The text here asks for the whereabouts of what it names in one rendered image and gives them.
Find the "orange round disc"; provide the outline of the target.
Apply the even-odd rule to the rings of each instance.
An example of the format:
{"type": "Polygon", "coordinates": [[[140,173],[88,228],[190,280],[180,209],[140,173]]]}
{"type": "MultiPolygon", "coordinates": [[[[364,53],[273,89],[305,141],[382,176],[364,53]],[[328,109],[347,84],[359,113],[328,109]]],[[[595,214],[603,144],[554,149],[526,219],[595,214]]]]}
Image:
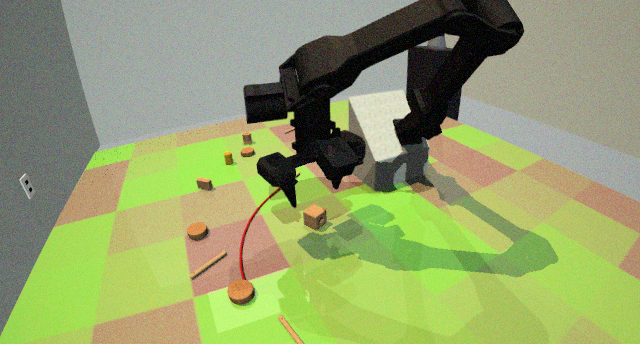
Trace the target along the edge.
{"type": "Polygon", "coordinates": [[[249,157],[249,156],[252,156],[252,155],[254,154],[254,148],[252,148],[252,147],[245,147],[245,148],[242,148],[242,149],[240,150],[240,152],[241,152],[241,155],[242,155],[242,156],[244,156],[244,157],[249,157]]]}
{"type": "Polygon", "coordinates": [[[208,234],[208,229],[204,223],[193,223],[187,229],[189,238],[193,240],[200,240],[208,234]]]}

